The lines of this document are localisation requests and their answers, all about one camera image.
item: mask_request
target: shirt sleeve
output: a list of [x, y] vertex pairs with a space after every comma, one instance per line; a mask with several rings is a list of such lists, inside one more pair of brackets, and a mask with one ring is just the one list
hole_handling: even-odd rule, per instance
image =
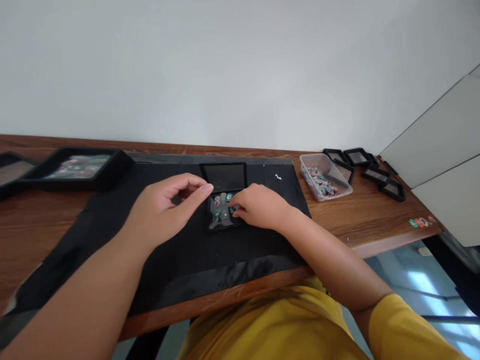
[[396, 294], [373, 309], [368, 336], [375, 359], [468, 359]]

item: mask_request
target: hand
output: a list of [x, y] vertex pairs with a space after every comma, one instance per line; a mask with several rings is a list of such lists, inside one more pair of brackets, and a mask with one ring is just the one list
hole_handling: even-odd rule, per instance
[[[117, 237], [153, 251], [184, 228], [213, 189], [212, 184], [190, 173], [151, 184], [136, 199]], [[177, 194], [182, 201], [178, 206], [172, 203]]]
[[264, 185], [253, 183], [231, 198], [228, 206], [240, 205], [233, 213], [247, 224], [279, 231], [295, 209], [283, 197]]

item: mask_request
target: floor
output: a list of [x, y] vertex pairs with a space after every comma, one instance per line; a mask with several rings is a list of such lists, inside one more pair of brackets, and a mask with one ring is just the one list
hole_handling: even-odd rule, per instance
[[[455, 291], [455, 284], [433, 256], [423, 256], [425, 248], [418, 241], [397, 250], [367, 259], [375, 272], [420, 315], [474, 316]], [[367, 344], [350, 312], [344, 308], [343, 316], [355, 342], [371, 358]], [[459, 323], [431, 323], [456, 349], [471, 358], [480, 360], [480, 325]], [[189, 329], [189, 321], [170, 326], [157, 359], [175, 359]], [[135, 339], [118, 344], [114, 360], [124, 360]]]

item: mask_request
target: wooden table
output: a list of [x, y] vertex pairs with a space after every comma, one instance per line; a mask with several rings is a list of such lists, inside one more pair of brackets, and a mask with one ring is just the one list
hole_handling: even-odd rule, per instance
[[[312, 219], [363, 258], [425, 239], [443, 230], [439, 223], [424, 228], [412, 227], [410, 219], [427, 219], [432, 215], [430, 211], [405, 184], [406, 200], [402, 203], [380, 193], [376, 184], [361, 177], [361, 168], [357, 168], [353, 179], [352, 194], [334, 201], [317, 202], [300, 172], [299, 157], [309, 152], [0, 135], [0, 153], [14, 151], [36, 161], [43, 160], [59, 147], [78, 146], [119, 148], [147, 154], [292, 159]], [[91, 192], [31, 190], [0, 202], [1, 309], [6, 307], [22, 281], [52, 251], [92, 195]], [[302, 281], [312, 274], [308, 266], [280, 271], [224, 291], [133, 316], [125, 322], [120, 339], [218, 310]]]

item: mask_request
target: clear plastic container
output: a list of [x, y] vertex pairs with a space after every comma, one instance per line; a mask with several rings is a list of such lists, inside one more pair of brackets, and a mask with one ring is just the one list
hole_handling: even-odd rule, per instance
[[[342, 196], [351, 194], [354, 191], [349, 185], [348, 179], [344, 178], [344, 176], [340, 173], [327, 155], [322, 153], [301, 155], [300, 162], [301, 173], [317, 201], [340, 198]], [[323, 196], [321, 194], [319, 185], [314, 182], [314, 179], [309, 173], [309, 169], [313, 168], [318, 168], [321, 174], [326, 177], [332, 185], [338, 188], [338, 194], [334, 196]]]

